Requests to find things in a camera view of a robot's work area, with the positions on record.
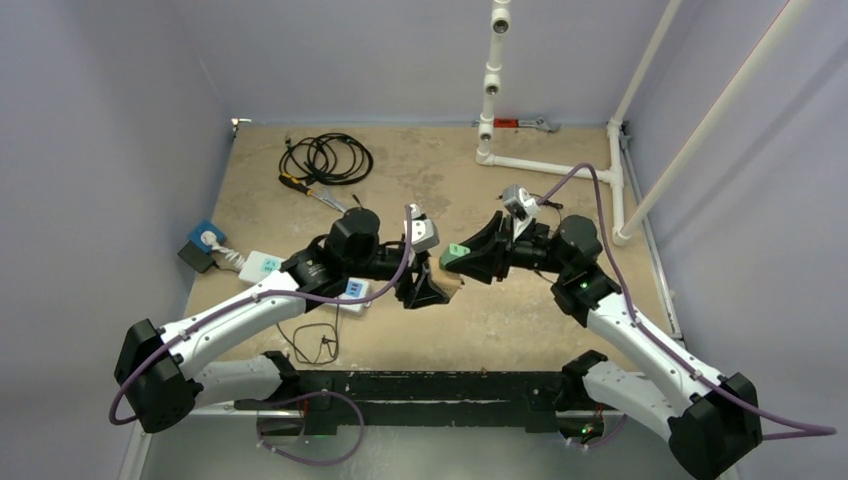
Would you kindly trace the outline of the green plug adapter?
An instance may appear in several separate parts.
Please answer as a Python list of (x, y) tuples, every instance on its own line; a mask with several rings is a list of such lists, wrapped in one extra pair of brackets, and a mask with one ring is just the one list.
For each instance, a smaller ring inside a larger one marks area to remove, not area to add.
[(468, 255), (471, 252), (471, 249), (467, 246), (458, 243), (450, 243), (445, 251), (440, 256), (440, 262), (442, 264), (449, 264), (459, 258), (462, 258)]

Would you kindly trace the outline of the beige dragon cube socket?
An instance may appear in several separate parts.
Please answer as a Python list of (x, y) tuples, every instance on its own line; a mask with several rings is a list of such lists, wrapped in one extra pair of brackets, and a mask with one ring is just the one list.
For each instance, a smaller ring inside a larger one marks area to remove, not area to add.
[(436, 275), (436, 283), (441, 288), (448, 290), (459, 290), (465, 284), (460, 274), (449, 271), (442, 262), (439, 262), (439, 270), (438, 274)]

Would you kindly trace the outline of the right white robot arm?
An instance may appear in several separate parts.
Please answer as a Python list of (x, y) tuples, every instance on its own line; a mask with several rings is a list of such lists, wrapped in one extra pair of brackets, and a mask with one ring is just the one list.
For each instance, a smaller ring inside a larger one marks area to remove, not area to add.
[(570, 215), (556, 229), (532, 220), (514, 235), (512, 217), (496, 212), (480, 232), (449, 245), (440, 266), (486, 284), (513, 267), (555, 274), (550, 290), (559, 309), (638, 368), (627, 373), (586, 353), (561, 381), (564, 399), (614, 407), (666, 440), (693, 478), (720, 478), (763, 441), (754, 384), (741, 373), (724, 375), (656, 327), (599, 266), (602, 251), (587, 217)]

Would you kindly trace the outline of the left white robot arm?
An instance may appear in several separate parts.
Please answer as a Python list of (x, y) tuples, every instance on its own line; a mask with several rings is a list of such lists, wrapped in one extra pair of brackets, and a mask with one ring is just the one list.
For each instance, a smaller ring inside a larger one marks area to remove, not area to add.
[(417, 205), (404, 208), (398, 242), (382, 242), (378, 215), (353, 208), (325, 235), (290, 255), (247, 290), (200, 314), (155, 326), (143, 319), (125, 334), (114, 370), (118, 391), (108, 411), (115, 426), (137, 422), (147, 433), (168, 429), (197, 407), (230, 400), (264, 400), (284, 409), (297, 399), (298, 382), (284, 355), (261, 354), (241, 362), (220, 356), (255, 334), (324, 304), (353, 305), (350, 278), (376, 280), (407, 309), (431, 305), (419, 283), (431, 279), (429, 251), (439, 243), (435, 222)]

